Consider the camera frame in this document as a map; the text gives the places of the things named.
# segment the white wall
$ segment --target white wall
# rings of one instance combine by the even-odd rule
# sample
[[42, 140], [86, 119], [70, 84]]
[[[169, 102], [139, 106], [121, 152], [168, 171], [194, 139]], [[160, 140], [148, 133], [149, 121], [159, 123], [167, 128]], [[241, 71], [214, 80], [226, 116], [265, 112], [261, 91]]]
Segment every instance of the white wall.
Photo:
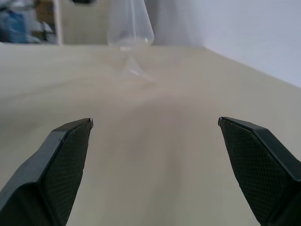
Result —
[[148, 0], [147, 4], [156, 44], [204, 45], [301, 87], [301, 1]]

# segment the beige table surface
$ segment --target beige table surface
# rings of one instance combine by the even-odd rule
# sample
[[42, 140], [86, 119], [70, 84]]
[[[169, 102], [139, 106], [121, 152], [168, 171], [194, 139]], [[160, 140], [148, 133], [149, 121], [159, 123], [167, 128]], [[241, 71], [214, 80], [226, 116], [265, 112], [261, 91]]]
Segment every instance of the beige table surface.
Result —
[[48, 133], [94, 119], [69, 226], [256, 226], [219, 116], [269, 128], [301, 159], [301, 91], [203, 48], [0, 46], [0, 188]]

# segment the tabletop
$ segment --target tabletop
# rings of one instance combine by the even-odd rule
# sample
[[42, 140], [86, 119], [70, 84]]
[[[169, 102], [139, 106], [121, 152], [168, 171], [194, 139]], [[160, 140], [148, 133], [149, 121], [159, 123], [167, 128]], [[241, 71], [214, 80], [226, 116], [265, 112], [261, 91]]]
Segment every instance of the tabletop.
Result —
[[67, 122], [92, 117], [69, 226], [257, 226], [220, 116], [251, 121], [298, 158], [301, 91], [205, 48], [0, 46], [0, 188]]

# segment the table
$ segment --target table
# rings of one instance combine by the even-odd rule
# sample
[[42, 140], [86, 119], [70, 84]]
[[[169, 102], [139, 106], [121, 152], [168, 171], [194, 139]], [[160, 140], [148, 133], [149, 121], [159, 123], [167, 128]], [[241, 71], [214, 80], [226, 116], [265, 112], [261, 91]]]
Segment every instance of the table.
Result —
[[106, 46], [0, 47], [0, 188], [48, 133], [92, 117], [69, 226], [257, 226], [219, 116], [269, 128], [298, 158], [300, 89], [205, 48], [151, 47], [152, 77]]

